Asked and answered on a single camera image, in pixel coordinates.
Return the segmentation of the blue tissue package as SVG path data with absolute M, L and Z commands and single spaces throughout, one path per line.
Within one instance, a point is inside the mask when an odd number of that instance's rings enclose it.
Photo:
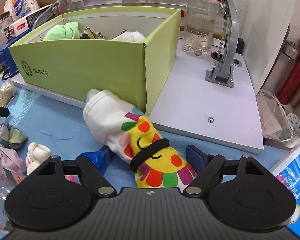
M 288 228 L 300 237 L 300 145 L 278 161 L 270 172 L 290 190 L 296 201 L 296 208 Z

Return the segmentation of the green cardboard box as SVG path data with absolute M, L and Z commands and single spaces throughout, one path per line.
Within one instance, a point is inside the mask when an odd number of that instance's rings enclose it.
M 177 55 L 181 12 L 162 7 L 104 7 L 65 13 L 19 39 L 9 50 L 23 80 L 78 100 L 110 90 L 149 114 Z M 78 22 L 102 39 L 43 41 L 55 25 Z M 130 31 L 143 42 L 113 41 Z

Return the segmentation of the red thermos flask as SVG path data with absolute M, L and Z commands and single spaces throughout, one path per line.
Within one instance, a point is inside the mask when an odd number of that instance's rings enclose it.
M 278 92 L 276 96 L 279 102 L 282 105 L 287 105 L 289 103 L 290 98 L 295 93 L 299 85 L 300 85 L 300 55 L 288 79 L 285 81 L 283 87 L 281 88 L 281 90 Z

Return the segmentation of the white pink knitted sock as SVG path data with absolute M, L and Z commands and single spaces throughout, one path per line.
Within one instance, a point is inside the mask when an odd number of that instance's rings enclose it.
M 26 169 L 27 175 L 30 175 L 43 162 L 51 157 L 51 150 L 42 144 L 32 142 L 27 148 Z

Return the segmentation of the blue metal machine box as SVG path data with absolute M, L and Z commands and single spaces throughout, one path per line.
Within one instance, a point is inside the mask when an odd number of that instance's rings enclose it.
M 7 44 L 4 44 L 0 47 L 0 64 L 3 69 L 2 81 L 6 81 L 9 78 L 12 78 L 19 74 L 17 65 L 15 64 L 13 57 L 9 51 L 9 47 L 17 42 L 17 39 L 14 38 L 10 40 Z

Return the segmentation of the coca cola bottle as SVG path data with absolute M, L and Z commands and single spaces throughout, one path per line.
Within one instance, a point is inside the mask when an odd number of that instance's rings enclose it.
M 187 0 L 183 49 L 196 56 L 208 55 L 221 0 Z

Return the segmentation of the white red black carton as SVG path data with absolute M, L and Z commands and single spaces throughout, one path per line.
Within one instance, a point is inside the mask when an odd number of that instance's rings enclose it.
M 4 29 L 7 40 L 18 37 L 25 31 L 31 29 L 39 16 L 46 11 L 51 5 L 46 5 L 34 12 L 31 12 L 20 19 L 16 20 Z

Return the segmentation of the white machine base plate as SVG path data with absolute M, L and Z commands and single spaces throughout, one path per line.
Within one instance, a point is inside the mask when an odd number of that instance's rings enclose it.
M 163 131 L 259 154 L 263 150 L 261 124 L 245 64 L 235 68 L 233 88 L 207 82 L 212 64 L 210 57 L 187 55 L 178 43 L 173 67 L 147 115 Z

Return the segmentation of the crumpled pastel cloth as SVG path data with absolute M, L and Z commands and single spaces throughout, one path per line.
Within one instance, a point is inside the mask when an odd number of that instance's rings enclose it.
M 27 136 L 9 123 L 0 122 L 0 165 L 17 173 L 25 173 L 26 165 L 17 154 Z

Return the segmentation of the white rolled cloth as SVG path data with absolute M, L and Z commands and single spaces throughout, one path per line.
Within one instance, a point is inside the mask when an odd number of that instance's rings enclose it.
M 130 32 L 126 31 L 119 36 L 113 38 L 113 41 L 125 41 L 125 42 L 143 42 L 146 38 L 138 31 Z

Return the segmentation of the steel thermos flask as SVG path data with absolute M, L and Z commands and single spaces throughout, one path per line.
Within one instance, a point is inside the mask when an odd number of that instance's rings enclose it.
M 286 40 L 262 89 L 277 94 L 288 79 L 299 56 L 300 50 L 296 43 Z

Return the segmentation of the tissue pack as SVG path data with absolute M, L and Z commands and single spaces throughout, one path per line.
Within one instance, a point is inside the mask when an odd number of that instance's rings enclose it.
M 37 0 L 7 0 L 4 12 L 9 12 L 13 21 L 38 10 L 40 8 Z

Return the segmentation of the green microfiber cloth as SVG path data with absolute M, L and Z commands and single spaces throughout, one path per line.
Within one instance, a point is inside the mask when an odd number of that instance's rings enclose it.
M 80 38 L 78 22 L 55 25 L 44 36 L 43 41 L 70 40 Z

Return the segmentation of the beige small pouch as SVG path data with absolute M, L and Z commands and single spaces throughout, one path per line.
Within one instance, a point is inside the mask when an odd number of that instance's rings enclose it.
M 0 86 L 0 107 L 7 107 L 16 93 L 17 89 L 15 88 L 13 82 L 11 80 L 6 80 Z

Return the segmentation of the colourful white sock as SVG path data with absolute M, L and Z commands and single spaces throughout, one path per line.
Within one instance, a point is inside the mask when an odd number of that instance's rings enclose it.
M 196 177 L 149 118 L 111 91 L 89 90 L 83 118 L 97 141 L 129 163 L 138 188 L 183 190 Z

